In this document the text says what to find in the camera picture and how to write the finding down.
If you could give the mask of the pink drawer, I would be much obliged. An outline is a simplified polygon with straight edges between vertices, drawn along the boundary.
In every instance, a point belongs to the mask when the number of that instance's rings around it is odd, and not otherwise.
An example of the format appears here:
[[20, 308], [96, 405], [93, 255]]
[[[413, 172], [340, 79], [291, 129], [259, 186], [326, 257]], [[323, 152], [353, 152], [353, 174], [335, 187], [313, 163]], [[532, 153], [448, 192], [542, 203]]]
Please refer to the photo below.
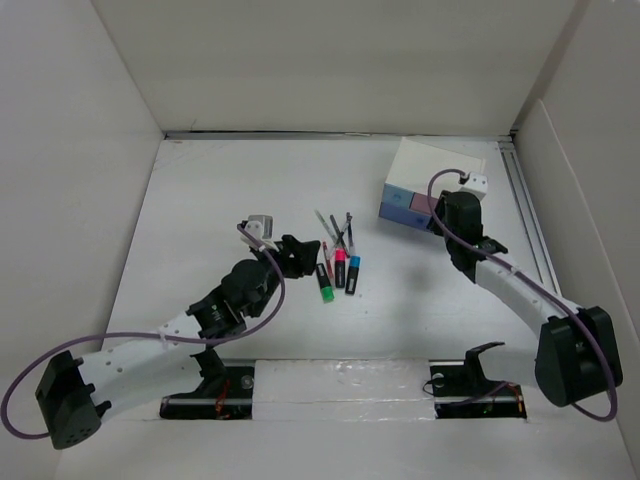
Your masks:
[[431, 216], [432, 208], [438, 203], [438, 198], [434, 198], [430, 195], [414, 192], [412, 200], [409, 205], [409, 209], [413, 212]]

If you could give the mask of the light blue drawer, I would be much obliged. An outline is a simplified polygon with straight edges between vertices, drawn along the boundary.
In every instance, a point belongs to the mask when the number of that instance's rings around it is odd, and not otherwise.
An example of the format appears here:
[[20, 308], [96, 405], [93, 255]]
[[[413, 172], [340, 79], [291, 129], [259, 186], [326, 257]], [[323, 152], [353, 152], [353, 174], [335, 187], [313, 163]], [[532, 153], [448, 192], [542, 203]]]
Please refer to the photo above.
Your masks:
[[413, 201], [414, 192], [399, 186], [385, 183], [382, 194], [382, 202], [397, 208], [409, 210]]

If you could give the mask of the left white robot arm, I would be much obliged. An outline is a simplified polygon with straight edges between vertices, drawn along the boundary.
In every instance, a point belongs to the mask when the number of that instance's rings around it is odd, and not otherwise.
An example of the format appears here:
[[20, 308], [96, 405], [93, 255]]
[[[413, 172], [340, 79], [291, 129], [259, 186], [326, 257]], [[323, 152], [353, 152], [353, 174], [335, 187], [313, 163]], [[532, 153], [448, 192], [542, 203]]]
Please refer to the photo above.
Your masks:
[[53, 448], [71, 448], [110, 418], [179, 389], [205, 397], [223, 389], [215, 346], [246, 336], [247, 319], [261, 318], [284, 280], [313, 275], [320, 246], [292, 235], [272, 248], [252, 245], [252, 258], [156, 330], [124, 332], [122, 344], [81, 357], [56, 348], [35, 394]]

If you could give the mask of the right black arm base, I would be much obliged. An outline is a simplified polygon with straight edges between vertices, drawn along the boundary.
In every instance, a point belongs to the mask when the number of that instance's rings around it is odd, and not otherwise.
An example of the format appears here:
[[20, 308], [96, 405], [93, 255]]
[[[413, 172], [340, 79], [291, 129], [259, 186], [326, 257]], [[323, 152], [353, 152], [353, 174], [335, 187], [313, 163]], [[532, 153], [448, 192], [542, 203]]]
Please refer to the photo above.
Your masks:
[[462, 359], [429, 362], [430, 379], [422, 391], [433, 398], [437, 420], [527, 419], [521, 386], [489, 379], [481, 365], [482, 353], [503, 345], [489, 342], [467, 350]]

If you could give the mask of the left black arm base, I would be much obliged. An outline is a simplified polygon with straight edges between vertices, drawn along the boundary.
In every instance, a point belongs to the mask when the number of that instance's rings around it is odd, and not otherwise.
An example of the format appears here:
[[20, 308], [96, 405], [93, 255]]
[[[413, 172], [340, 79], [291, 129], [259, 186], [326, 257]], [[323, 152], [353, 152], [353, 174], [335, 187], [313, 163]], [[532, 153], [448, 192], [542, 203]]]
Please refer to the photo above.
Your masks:
[[225, 363], [212, 348], [193, 355], [201, 382], [195, 390], [163, 397], [159, 417], [164, 420], [250, 420], [253, 409], [253, 360]]

